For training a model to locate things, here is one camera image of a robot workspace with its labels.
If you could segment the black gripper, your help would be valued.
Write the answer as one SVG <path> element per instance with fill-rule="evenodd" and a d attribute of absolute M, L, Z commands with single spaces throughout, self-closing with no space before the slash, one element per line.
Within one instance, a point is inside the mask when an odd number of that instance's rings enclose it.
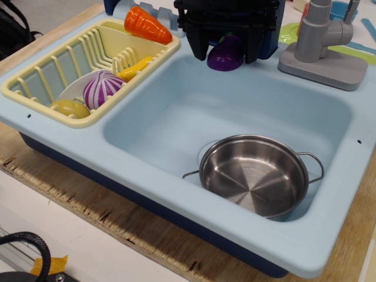
<path fill-rule="evenodd" d="M 206 59 L 207 31 L 247 30 L 245 63 L 251 64 L 264 52 L 266 30 L 276 29 L 279 1 L 174 1 L 174 7 L 195 58 Z"/>

